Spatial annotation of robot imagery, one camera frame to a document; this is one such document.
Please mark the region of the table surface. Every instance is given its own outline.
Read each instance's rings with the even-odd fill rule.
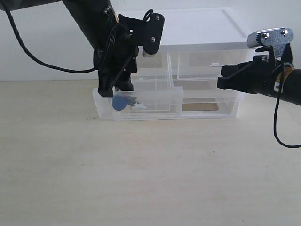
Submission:
[[[275,100],[237,119],[100,121],[97,81],[0,83],[1,226],[301,224],[301,150]],[[301,142],[301,107],[279,135]]]

